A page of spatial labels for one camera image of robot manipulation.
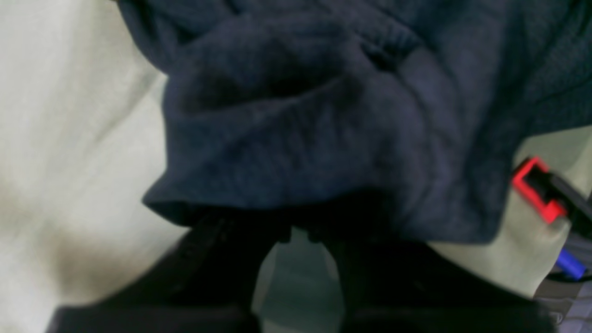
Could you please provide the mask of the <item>black left gripper left finger image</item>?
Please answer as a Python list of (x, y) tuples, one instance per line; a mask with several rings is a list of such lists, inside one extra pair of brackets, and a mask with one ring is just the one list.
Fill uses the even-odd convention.
[(139, 279), (86, 306), (58, 308), (49, 333), (260, 333), (252, 312), (260, 267), (290, 225), (207, 217)]

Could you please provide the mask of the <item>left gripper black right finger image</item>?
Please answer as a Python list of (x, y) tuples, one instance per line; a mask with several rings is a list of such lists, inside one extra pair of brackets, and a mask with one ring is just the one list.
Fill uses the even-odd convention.
[(444, 259), (426, 244), (366, 240), (308, 227), (334, 259), (345, 304), (341, 333), (554, 333), (546, 308)]

